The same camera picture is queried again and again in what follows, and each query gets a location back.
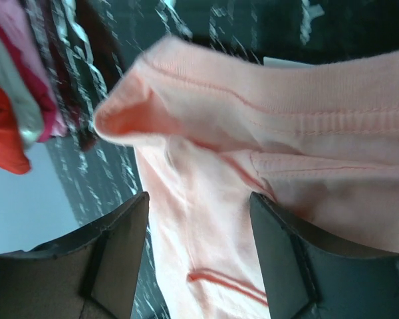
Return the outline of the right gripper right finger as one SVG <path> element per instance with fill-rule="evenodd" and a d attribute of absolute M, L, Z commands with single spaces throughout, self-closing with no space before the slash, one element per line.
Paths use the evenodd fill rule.
<path fill-rule="evenodd" d="M 399 253 L 342 239 L 252 193 L 272 318 L 399 318 Z"/>

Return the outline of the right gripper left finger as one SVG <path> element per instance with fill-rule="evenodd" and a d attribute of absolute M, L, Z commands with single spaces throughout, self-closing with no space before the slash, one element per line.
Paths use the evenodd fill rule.
<path fill-rule="evenodd" d="M 31 251 L 0 254 L 0 318 L 130 318 L 149 200 L 139 193 Z"/>

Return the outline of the salmon pink t-shirt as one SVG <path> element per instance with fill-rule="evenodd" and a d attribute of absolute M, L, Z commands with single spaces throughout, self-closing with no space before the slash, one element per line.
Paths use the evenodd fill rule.
<path fill-rule="evenodd" d="M 275 68 L 167 36 L 96 109 L 94 128 L 134 148 L 172 318 L 272 318 L 252 193 L 399 253 L 399 51 Z"/>

